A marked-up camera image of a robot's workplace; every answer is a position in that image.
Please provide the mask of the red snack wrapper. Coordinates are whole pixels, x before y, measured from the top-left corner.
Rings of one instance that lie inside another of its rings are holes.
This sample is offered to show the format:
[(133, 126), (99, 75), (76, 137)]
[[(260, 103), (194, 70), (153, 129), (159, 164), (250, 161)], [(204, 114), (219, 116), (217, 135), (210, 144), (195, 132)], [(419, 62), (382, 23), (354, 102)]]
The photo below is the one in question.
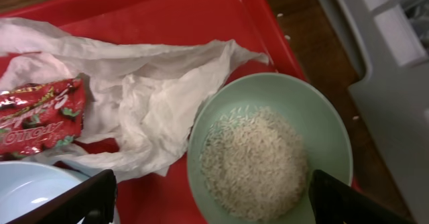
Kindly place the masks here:
[(1, 160), (71, 144), (83, 129), (83, 80), (27, 84), (1, 93)]

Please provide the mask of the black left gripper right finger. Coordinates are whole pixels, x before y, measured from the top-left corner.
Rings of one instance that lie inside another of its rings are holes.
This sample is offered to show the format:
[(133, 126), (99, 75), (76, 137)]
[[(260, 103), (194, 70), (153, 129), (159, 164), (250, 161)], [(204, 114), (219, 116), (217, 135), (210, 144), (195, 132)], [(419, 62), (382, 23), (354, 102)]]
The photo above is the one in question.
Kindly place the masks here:
[(414, 224), (322, 170), (312, 173), (308, 195), (316, 224)]

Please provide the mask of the white paper napkin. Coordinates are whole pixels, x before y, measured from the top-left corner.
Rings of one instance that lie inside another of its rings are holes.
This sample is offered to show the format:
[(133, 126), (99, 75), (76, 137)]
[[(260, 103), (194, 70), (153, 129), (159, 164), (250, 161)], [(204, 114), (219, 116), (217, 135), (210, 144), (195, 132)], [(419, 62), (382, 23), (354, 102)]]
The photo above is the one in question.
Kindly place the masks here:
[(118, 181), (164, 175), (186, 152), (200, 106), (232, 71), (250, 60), (269, 62), (234, 40), (117, 45), (16, 17), (1, 20), (1, 54), (9, 53), (14, 58), (1, 77), (3, 90), (81, 76), (88, 94), (77, 142), (31, 161), (61, 161), (88, 175), (111, 169)]

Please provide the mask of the white rice pile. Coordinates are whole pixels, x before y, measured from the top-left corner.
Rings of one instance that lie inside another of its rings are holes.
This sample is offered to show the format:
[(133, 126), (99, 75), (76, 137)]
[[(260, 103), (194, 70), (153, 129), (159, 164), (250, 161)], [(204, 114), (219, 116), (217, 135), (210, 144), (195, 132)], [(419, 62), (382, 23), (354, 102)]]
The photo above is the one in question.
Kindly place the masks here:
[(271, 221), (294, 208), (306, 187), (301, 135), (277, 111), (257, 107), (223, 115), (200, 154), (206, 187), (230, 215)]

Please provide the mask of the mint green bowl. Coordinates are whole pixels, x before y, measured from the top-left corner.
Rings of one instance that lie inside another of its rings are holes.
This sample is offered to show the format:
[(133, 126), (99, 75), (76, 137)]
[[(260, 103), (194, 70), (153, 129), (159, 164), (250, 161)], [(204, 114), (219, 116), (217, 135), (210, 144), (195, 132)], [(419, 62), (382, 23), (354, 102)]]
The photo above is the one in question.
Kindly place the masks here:
[(286, 74), (244, 76), (213, 95), (200, 109), (187, 152), (192, 196), (207, 223), (242, 223), (212, 197), (201, 173), (200, 153), (210, 127), (219, 119), (235, 120), (257, 107), (270, 107), (286, 118), (304, 140), (308, 171), (320, 169), (350, 185), (353, 155), (347, 130), (329, 100), (313, 86)]

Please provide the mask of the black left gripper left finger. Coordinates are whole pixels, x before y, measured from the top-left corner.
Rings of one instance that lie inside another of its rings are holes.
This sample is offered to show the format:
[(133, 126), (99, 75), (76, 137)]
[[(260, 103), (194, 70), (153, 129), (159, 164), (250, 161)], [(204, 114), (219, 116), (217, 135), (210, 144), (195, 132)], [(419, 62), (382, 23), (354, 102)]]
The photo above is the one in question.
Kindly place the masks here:
[(8, 224), (110, 224), (114, 222), (117, 181), (103, 170)]

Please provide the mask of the light blue small bowl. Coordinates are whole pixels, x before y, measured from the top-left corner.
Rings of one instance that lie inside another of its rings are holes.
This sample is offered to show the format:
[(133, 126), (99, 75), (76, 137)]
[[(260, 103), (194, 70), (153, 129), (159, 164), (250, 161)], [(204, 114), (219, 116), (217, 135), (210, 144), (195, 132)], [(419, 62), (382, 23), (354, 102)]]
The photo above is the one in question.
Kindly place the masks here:
[(2, 162), (1, 222), (24, 216), (88, 179), (75, 170), (35, 162)]

